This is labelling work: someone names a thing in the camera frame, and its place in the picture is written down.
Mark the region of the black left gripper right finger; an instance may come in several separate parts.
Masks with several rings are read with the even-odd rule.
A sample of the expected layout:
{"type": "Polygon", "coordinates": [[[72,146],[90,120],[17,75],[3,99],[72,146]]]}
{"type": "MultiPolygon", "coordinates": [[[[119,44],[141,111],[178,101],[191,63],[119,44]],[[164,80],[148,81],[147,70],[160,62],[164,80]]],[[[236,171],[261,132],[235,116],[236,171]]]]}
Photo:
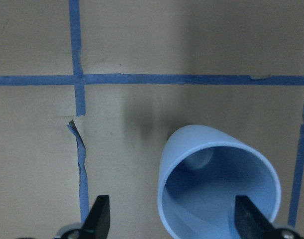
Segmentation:
{"type": "Polygon", "coordinates": [[[241,239],[278,239],[279,233],[248,196],[236,195],[234,224],[241,239]]]}

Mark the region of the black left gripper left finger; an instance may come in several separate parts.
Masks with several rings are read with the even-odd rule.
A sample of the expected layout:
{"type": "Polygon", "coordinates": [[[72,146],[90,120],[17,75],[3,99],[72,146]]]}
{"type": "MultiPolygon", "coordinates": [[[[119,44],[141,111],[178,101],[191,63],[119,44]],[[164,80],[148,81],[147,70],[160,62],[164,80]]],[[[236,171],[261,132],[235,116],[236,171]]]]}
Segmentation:
{"type": "Polygon", "coordinates": [[[106,239],[110,229],[109,195],[97,196],[80,229],[80,239],[106,239]]]}

